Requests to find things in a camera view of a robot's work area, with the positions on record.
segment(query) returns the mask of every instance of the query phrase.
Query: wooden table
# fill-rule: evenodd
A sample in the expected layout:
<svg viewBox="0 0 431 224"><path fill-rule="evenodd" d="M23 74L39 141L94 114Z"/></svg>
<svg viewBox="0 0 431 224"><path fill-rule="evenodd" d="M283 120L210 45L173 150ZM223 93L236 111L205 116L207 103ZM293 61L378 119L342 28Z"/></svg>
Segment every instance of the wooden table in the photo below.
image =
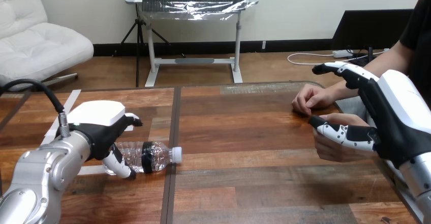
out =
<svg viewBox="0 0 431 224"><path fill-rule="evenodd" d="M181 146L183 163L135 181L78 176L61 223L415 223L372 161L319 159L307 118L290 104L303 85L81 92L74 107L114 100L143 120L119 142ZM64 103L69 93L57 96ZM56 117L43 94L22 100L0 131L3 191L18 157L42 142Z"/></svg>

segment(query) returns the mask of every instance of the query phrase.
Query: white bottle cap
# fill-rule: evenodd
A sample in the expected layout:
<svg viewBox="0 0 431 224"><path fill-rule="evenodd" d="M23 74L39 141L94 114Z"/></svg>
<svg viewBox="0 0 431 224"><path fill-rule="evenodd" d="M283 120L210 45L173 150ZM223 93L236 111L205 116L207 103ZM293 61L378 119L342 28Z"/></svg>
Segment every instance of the white bottle cap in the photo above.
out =
<svg viewBox="0 0 431 224"><path fill-rule="evenodd" d="M172 148L172 162L173 163L181 163L182 162L182 148L181 147L173 147Z"/></svg>

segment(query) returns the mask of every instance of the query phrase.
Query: person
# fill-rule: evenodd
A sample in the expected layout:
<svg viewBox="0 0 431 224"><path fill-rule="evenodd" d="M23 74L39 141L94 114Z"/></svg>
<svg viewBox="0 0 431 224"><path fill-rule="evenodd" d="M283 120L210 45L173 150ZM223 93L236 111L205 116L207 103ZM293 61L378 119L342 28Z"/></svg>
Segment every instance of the person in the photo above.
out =
<svg viewBox="0 0 431 224"><path fill-rule="evenodd" d="M409 76L428 106L431 103L431 0L419 0L399 41L364 67L380 77L387 70L397 70ZM312 109L325 108L335 101L344 103L350 114L324 115L327 121L343 125L374 126L358 97L357 90L346 88L341 81L328 88L305 85L292 101L293 109L311 115ZM315 147L320 158L349 162L370 157L328 140L314 130Z"/></svg>

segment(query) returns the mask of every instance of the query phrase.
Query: monitor stand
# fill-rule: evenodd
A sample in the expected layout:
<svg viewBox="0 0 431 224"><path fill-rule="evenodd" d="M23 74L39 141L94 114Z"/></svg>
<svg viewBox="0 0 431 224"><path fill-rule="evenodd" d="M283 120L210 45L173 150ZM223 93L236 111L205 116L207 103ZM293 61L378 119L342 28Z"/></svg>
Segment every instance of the monitor stand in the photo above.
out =
<svg viewBox="0 0 431 224"><path fill-rule="evenodd" d="M351 58L362 57L362 56L366 56L366 57L353 59L353 60L350 60L349 62L351 64L365 67L365 65L367 65L370 61L372 61L376 58L376 56L373 55L373 48L372 47L368 47L368 54L358 53L358 54L354 54Z"/></svg>

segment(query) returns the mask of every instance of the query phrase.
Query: robotic arm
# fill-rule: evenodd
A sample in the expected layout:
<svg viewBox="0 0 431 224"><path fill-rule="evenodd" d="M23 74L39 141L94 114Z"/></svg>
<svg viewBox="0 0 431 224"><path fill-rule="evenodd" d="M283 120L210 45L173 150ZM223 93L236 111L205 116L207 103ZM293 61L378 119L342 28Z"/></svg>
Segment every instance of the robotic arm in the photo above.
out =
<svg viewBox="0 0 431 224"><path fill-rule="evenodd" d="M377 78L344 62L315 66L313 73L334 72L358 93L374 127L334 125L313 116L309 123L322 135L347 147L375 151L401 171L416 204L431 220L431 111L410 79L389 70Z"/></svg>
<svg viewBox="0 0 431 224"><path fill-rule="evenodd" d="M121 103L85 102L67 117L60 113L59 121L51 143L19 158L11 186L0 197L0 223L59 223L66 187L92 158L103 160L121 178L135 179L135 171L114 142L128 126L142 123L136 115L125 113Z"/></svg>

